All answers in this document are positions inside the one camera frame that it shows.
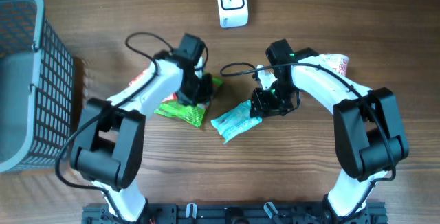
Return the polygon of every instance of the wooden table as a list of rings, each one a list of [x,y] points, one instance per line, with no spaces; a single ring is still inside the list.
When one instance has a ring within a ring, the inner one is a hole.
[[[106,98],[126,87],[146,59],[124,46],[132,32],[160,34],[177,46],[184,32],[210,49],[214,75],[227,63],[267,65],[270,43],[350,57],[347,76],[397,96],[410,156],[397,178],[381,183],[390,223],[438,223],[440,217],[440,0],[248,0],[245,27],[219,27],[217,0],[45,0],[46,13],[69,51],[84,64],[85,95]],[[152,38],[133,44],[153,54]],[[228,145],[210,125],[247,100],[250,76],[224,78],[225,87],[201,128],[155,116],[146,125],[138,174],[151,203],[320,201],[333,187],[333,119],[307,94],[301,108],[272,117]],[[78,173],[71,180],[82,181]],[[51,170],[0,175],[2,223],[78,223],[81,207],[103,202],[99,192],[61,184]]]

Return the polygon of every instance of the black cable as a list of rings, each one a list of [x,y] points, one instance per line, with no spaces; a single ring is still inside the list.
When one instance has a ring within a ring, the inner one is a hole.
[[[56,158],[55,160],[55,174],[58,177],[58,179],[60,179],[60,181],[62,181],[65,185],[73,187],[73,188],[78,188],[78,189],[84,189],[84,190],[99,190],[101,191],[107,198],[107,200],[109,200],[110,206],[113,208],[113,210],[115,210],[116,216],[119,219],[120,222],[126,223],[126,221],[122,218],[121,213],[119,211],[119,209],[116,207],[113,199],[111,198],[109,191],[105,188],[102,187],[98,187],[98,186],[86,186],[86,185],[80,185],[80,184],[76,184],[76,183],[72,183],[69,182],[68,180],[66,180],[66,178],[64,178],[64,176],[61,174],[60,171],[60,163],[61,163],[61,159],[63,157],[63,155],[65,154],[67,147],[69,147],[69,145],[75,140],[75,138],[81,133],[83,132],[88,126],[90,126],[91,124],[93,124],[94,122],[98,121],[100,118],[106,117],[108,116],[108,114],[110,114],[111,112],[115,111],[116,109],[118,109],[119,107],[121,107],[123,104],[126,104],[128,101],[130,101],[130,99],[134,96],[136,96],[138,93],[140,93],[142,90],[144,90],[150,83],[152,83],[152,81],[154,80],[154,78],[156,76],[158,76],[158,70],[159,70],[159,65],[157,64],[156,60],[153,59],[153,57],[151,57],[150,55],[141,52],[140,50],[133,48],[130,44],[129,41],[131,38],[133,38],[134,36],[139,36],[139,35],[147,35],[147,36],[152,36],[155,37],[157,39],[159,39],[160,41],[164,42],[172,51],[173,48],[171,47],[171,45],[166,42],[163,38],[159,37],[156,34],[152,34],[150,32],[136,32],[134,34],[130,34],[126,39],[125,39],[125,46],[127,46],[130,50],[145,56],[146,58],[150,59],[151,62],[154,64],[155,66],[155,71],[153,72],[153,75],[151,76],[151,78],[145,82],[139,89],[137,89],[136,91],[134,91],[132,94],[130,94],[127,98],[123,99],[123,101],[117,103],[116,105],[112,106],[109,110],[100,113],[98,115],[96,115],[95,117],[91,118],[89,121],[87,121],[85,124],[83,124],[82,126],[78,127],[78,129],[69,137],[67,138],[64,146],[61,148],[60,154],[59,156]]]
[[[394,180],[394,178],[396,177],[396,165],[394,162],[394,158],[392,156],[391,153],[391,148],[390,148],[390,144],[388,143],[388,139],[386,138],[385,135],[385,131],[382,127],[382,125],[379,123],[379,118],[377,118],[374,110],[370,107],[370,105],[368,105],[365,101],[365,99],[363,98],[362,95],[360,95],[360,93],[358,91],[356,91],[356,89],[353,87],[353,85],[348,84],[344,79],[342,79],[341,77],[339,77],[339,75],[337,75],[336,72],[331,71],[330,69],[326,69],[321,65],[315,65],[315,64],[311,64],[311,63],[286,63],[286,64],[282,64],[282,65],[272,65],[272,66],[266,66],[266,67],[262,67],[262,68],[258,68],[255,69],[255,67],[253,67],[252,70],[247,70],[247,71],[241,71],[241,72],[236,72],[236,73],[231,73],[231,74],[224,74],[223,71],[231,66],[234,65],[248,65],[249,63],[230,63],[229,65],[226,65],[225,67],[223,67],[220,70],[220,74],[222,76],[241,76],[244,74],[251,74],[257,71],[261,71],[261,70],[266,70],[266,69],[273,69],[273,68],[277,68],[277,67],[288,67],[288,66],[307,66],[307,67],[314,67],[316,69],[319,70],[323,70],[324,72],[330,74],[331,76],[333,76],[334,78],[336,78],[336,80],[339,80],[345,87],[347,87],[349,89],[349,91],[353,92],[360,100],[361,104],[366,108],[366,110],[368,111],[368,113],[371,115],[371,117],[373,118],[374,123],[376,123],[377,128],[379,129],[379,133],[382,137],[382,141],[385,145],[385,149],[386,149],[386,154],[388,155],[388,161],[391,164],[391,176],[390,177],[382,177],[379,179],[374,179],[370,182],[370,186],[367,188],[367,190],[365,191],[365,193],[362,195],[361,201],[359,201],[356,206],[344,217],[342,218],[342,220],[340,221],[340,223],[343,223],[349,219],[351,219],[357,212],[357,210],[362,206],[363,202],[366,201],[366,199],[368,198],[369,194],[371,193],[371,191],[373,190],[373,188],[375,187],[377,182],[380,181],[392,181]]]
[[[198,68],[195,68],[195,69],[194,69],[195,71],[199,71],[199,70],[204,69],[205,66],[206,66],[206,63],[208,62],[208,57],[209,57],[208,46],[205,46],[205,50],[206,50],[206,59],[205,59],[205,61],[203,62],[203,65],[202,65],[201,67],[198,67]]]

